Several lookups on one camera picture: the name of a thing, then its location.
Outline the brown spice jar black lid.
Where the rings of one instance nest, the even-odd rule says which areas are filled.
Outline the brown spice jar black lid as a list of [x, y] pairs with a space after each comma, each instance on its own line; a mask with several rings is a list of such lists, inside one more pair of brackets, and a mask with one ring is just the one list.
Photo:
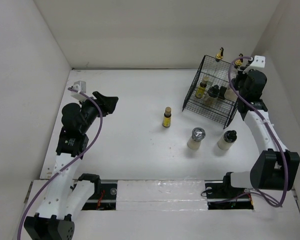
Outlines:
[[214, 85], [210, 87], [205, 99], [205, 104], [207, 106], [211, 106], [213, 102], [218, 98], [219, 94], [220, 94], [220, 88], [218, 85]]

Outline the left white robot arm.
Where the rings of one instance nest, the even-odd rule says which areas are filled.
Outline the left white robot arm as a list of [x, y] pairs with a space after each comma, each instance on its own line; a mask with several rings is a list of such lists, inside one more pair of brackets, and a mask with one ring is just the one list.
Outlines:
[[84, 154], [98, 139], [103, 119], [115, 111], [119, 98], [98, 91], [92, 97], [70, 91], [79, 102], [62, 108], [52, 176], [27, 204], [18, 226], [18, 240], [23, 230], [32, 240], [71, 240], [75, 218], [86, 201], [101, 194], [99, 175], [83, 173], [77, 183], [73, 179]]

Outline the yellow label brown bottle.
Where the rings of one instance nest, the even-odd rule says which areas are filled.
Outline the yellow label brown bottle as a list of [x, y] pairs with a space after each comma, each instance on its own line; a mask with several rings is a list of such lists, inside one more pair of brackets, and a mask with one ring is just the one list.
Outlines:
[[195, 93], [196, 98], [201, 99], [204, 96], [208, 81], [209, 81], [208, 76], [204, 76], [202, 78], [202, 81], [200, 82], [199, 87]]
[[162, 126], [168, 128], [171, 126], [172, 109], [167, 106], [164, 111]]

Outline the oil bottle with dark contents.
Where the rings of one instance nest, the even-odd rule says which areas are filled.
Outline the oil bottle with dark contents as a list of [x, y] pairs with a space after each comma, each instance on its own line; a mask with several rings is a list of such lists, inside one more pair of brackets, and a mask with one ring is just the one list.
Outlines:
[[[242, 64], [243, 64], [243, 59], [239, 59], [239, 60], [236, 60], [235, 62], [234, 62], [234, 68], [237, 70], [239, 67], [241, 67], [242, 66]], [[227, 89], [227, 86], [226, 86], [226, 88], [224, 88], [223, 86], [221, 87], [221, 89], [220, 89], [220, 97], [222, 98], [222, 99], [225, 99], [224, 98], [224, 94], [225, 94], [225, 91], [226, 91], [226, 89]]]

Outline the clear oil bottle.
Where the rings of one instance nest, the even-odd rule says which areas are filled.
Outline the clear oil bottle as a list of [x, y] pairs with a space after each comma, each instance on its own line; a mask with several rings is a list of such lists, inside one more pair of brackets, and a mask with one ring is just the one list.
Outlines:
[[210, 56], [207, 59], [207, 76], [209, 78], [209, 84], [212, 86], [215, 81], [215, 75], [220, 68], [222, 60], [224, 58], [224, 48], [220, 47], [219, 51], [214, 57]]

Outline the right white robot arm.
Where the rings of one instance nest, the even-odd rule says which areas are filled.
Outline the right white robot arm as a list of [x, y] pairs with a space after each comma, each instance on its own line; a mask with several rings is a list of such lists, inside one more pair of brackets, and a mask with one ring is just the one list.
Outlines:
[[239, 94], [238, 111], [252, 133], [259, 157], [249, 171], [228, 172], [230, 180], [221, 184], [222, 193], [233, 197], [240, 188], [290, 191], [300, 165], [300, 155], [282, 143], [271, 124], [268, 109], [261, 99], [266, 75], [259, 70], [240, 69], [231, 83]]

